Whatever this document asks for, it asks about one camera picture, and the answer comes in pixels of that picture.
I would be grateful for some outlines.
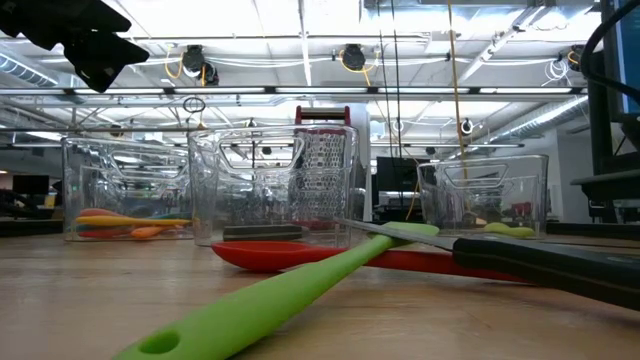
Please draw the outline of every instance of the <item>knife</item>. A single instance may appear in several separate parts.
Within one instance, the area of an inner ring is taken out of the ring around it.
[[[447,238],[396,230],[360,221],[342,225],[435,246],[463,267],[494,270],[594,300],[640,310],[640,261],[618,254],[477,234]]]

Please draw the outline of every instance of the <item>black knife handle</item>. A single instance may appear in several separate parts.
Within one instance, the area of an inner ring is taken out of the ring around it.
[[[458,239],[453,259],[533,283],[640,310],[640,261],[526,240]]]

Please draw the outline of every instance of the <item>table surface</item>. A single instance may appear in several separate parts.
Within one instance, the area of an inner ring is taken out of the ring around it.
[[[571,241],[640,256],[638,242]],[[185,240],[0,239],[0,359],[108,359],[268,276]],[[583,360],[639,353],[640,312],[534,286],[361,268],[236,358]]]

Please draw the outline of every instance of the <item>plastic container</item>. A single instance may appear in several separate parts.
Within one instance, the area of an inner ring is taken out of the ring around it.
[[[354,218],[355,129],[291,125],[198,131],[189,135],[189,150],[197,245],[230,240],[237,226],[251,226],[247,231],[253,239],[299,238],[291,235],[298,227],[307,242],[349,245],[348,230],[333,219]]]
[[[186,148],[88,138],[62,144],[66,240],[193,239]],[[97,215],[112,217],[95,224]],[[119,215],[136,220],[113,223]]]
[[[422,214],[442,235],[482,232],[487,223],[545,235],[547,163],[543,155],[425,163],[418,166]]]

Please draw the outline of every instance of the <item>red spatula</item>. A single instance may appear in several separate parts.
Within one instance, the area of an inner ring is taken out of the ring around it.
[[[274,272],[316,262],[347,250],[284,241],[222,242],[211,245],[211,248],[223,260],[259,272]],[[448,253],[387,250],[366,266],[526,283],[495,271],[463,268],[456,265]]]

